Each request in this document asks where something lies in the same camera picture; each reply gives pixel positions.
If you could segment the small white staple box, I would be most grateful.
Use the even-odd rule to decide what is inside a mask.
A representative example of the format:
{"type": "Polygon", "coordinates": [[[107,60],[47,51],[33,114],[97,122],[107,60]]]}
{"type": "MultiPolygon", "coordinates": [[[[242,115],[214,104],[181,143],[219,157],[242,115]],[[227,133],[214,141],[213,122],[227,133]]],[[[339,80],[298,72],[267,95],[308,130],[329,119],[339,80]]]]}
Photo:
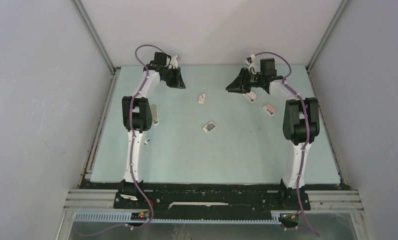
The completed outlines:
{"type": "Polygon", "coordinates": [[[200,93],[199,94],[199,99],[198,99],[198,103],[199,104],[204,104],[206,100],[206,94],[205,93],[200,93]]]}

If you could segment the beige stapler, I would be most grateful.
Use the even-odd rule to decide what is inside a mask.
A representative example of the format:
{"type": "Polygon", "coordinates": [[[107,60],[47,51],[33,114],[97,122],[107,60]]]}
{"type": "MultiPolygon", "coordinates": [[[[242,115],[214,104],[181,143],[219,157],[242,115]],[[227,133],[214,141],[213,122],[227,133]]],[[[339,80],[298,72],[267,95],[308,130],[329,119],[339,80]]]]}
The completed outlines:
{"type": "Polygon", "coordinates": [[[152,123],[153,125],[156,126],[159,124],[158,107],[156,104],[151,105],[151,113],[152,113],[152,123]]]}

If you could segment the small pink stapler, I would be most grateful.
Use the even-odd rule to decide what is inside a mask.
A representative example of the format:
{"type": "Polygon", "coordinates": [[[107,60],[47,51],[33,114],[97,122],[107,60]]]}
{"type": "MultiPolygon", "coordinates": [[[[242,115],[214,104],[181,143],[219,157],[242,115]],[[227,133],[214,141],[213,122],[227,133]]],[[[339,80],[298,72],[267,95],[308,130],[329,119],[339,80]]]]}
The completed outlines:
{"type": "Polygon", "coordinates": [[[271,104],[264,105],[263,109],[269,116],[273,116],[276,112],[276,108],[271,104]]]}

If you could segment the white staple box barcode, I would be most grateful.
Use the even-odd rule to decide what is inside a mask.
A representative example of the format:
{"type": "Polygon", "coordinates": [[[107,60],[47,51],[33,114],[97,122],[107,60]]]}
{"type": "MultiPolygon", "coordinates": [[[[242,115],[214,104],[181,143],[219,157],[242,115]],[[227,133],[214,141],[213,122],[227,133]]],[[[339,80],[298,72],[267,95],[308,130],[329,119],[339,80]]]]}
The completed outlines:
{"type": "Polygon", "coordinates": [[[215,127],[217,126],[217,124],[213,121],[210,121],[209,123],[207,123],[205,126],[203,126],[202,130],[205,133],[209,133],[211,130],[213,130],[215,127]]]}

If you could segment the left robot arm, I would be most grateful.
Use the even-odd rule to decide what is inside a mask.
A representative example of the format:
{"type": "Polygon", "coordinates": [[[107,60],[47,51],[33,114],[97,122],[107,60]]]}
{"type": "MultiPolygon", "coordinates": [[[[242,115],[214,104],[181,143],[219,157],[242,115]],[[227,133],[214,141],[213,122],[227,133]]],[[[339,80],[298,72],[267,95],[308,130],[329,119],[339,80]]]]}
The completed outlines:
{"type": "Polygon", "coordinates": [[[160,82],[166,82],[170,88],[185,89],[178,66],[180,57],[156,52],[154,59],[143,66],[143,76],[138,87],[130,96],[122,98],[122,119],[127,130],[127,164],[123,176],[122,188],[118,191],[121,198],[132,208],[139,208],[145,202],[145,195],[139,191],[139,162],[144,137],[153,124],[152,109],[148,100],[154,88],[160,82]]]}

